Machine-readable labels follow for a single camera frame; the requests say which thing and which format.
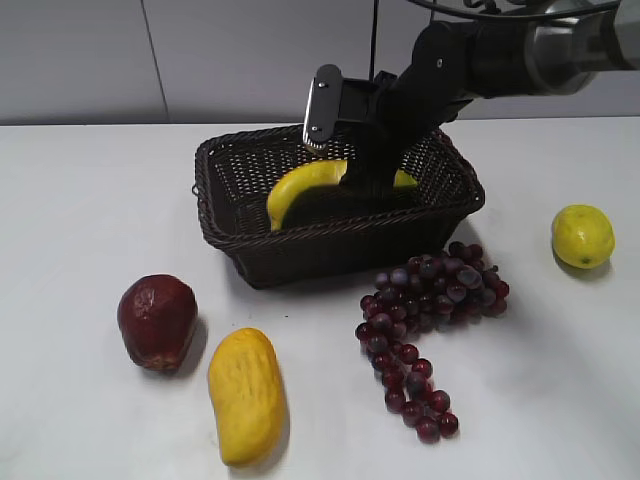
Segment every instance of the dark brown basket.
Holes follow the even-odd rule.
[[[317,160],[302,127],[224,135],[196,153],[198,216],[205,240],[233,259],[253,287],[396,265],[440,250],[458,223],[484,205],[471,165],[441,131],[410,148],[401,168],[418,181],[414,206],[271,232],[269,192],[295,167]],[[355,155],[347,130],[328,158]]]

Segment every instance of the white tabletop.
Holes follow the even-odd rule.
[[[355,275],[254,291],[207,245],[193,155],[251,125],[0,128],[0,478],[224,479],[206,369],[242,326],[273,341],[290,408],[283,479],[637,479],[640,118],[447,125],[487,190],[454,235],[510,282],[500,320],[421,338],[461,434],[436,446],[387,413],[353,331]],[[610,216],[609,269],[554,261],[570,203]],[[172,379],[129,360],[115,310],[140,276],[192,286],[208,328]]]

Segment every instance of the banana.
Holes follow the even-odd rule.
[[[346,160],[318,160],[288,172],[271,189],[267,198],[271,230],[282,228],[284,216],[298,195],[312,187],[337,185],[346,171]],[[415,187],[418,182],[408,173],[398,170],[393,185]]]

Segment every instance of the red pear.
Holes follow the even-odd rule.
[[[176,370],[191,344],[197,315],[188,285],[171,275],[142,277],[118,305],[118,326],[131,360],[149,370]]]

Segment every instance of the yellow lemon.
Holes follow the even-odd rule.
[[[569,265],[595,268],[613,253],[616,238],[607,216],[590,205],[569,205],[553,220],[553,250]]]

